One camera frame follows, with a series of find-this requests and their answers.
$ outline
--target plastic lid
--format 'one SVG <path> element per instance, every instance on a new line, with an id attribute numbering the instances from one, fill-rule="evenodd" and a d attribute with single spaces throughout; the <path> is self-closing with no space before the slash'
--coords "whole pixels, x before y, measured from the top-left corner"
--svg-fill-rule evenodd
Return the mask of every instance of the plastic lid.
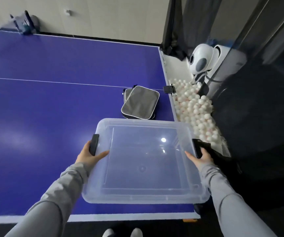
<path id="1" fill-rule="evenodd" d="M 89 203 L 203 203 L 209 199 L 194 154 L 190 126 L 181 122 L 103 119 L 96 154 L 110 150 L 83 189 Z"/>

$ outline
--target blue table surface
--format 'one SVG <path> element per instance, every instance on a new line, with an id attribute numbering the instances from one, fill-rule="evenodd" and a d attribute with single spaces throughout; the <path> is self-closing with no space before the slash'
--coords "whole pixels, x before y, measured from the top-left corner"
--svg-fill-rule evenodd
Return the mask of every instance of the blue table surface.
<path id="1" fill-rule="evenodd" d="M 0 215 L 24 215 L 74 163 L 101 119 L 123 118 L 123 87 L 165 85 L 157 47 L 16 38 L 0 50 Z M 173 121 L 169 97 L 159 92 L 156 119 Z M 89 204 L 79 198 L 73 214 L 191 211 L 189 204 Z"/>

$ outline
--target person's left hand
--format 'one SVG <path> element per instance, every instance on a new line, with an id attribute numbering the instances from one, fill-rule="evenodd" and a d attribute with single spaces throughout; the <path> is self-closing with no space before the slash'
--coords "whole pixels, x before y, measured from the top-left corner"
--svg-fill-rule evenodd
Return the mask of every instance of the person's left hand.
<path id="1" fill-rule="evenodd" d="M 75 161 L 75 163 L 84 163 L 87 168 L 94 167 L 100 159 L 109 154 L 109 151 L 107 150 L 101 152 L 99 155 L 92 156 L 91 153 L 89 153 L 90 142 L 91 140 L 84 145 L 81 153 L 77 156 L 77 159 Z"/>

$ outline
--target shoe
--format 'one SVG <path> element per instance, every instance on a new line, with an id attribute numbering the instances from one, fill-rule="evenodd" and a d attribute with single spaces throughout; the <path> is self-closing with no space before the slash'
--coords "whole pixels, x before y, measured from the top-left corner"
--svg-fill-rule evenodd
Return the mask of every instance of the shoe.
<path id="1" fill-rule="evenodd" d="M 114 231 L 112 229 L 108 229 L 103 234 L 103 237 L 108 237 L 109 235 L 112 235 L 112 234 L 114 234 Z"/>
<path id="2" fill-rule="evenodd" d="M 142 231 L 139 228 L 135 228 L 130 237 L 143 237 Z"/>

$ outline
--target person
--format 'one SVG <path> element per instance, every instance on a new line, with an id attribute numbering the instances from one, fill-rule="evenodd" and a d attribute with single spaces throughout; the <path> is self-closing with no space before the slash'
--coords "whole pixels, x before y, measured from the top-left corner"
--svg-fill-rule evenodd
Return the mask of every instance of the person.
<path id="1" fill-rule="evenodd" d="M 97 156 L 89 153 L 88 141 L 76 162 L 68 167 L 59 179 L 53 182 L 6 237 L 54 237 L 61 236 L 73 206 L 81 195 L 83 184 L 96 163 L 108 155 L 104 151 Z M 197 159 L 186 152 L 187 157 L 199 170 L 202 183 L 211 191 L 213 204 L 218 216 L 221 231 L 225 237 L 262 236 L 274 237 L 274 232 L 244 202 L 230 186 L 227 178 L 213 163 L 209 153 L 201 148 L 202 158 Z M 116 236 L 112 229 L 105 231 L 103 237 Z M 143 237 L 142 231 L 134 229 L 131 237 Z"/>

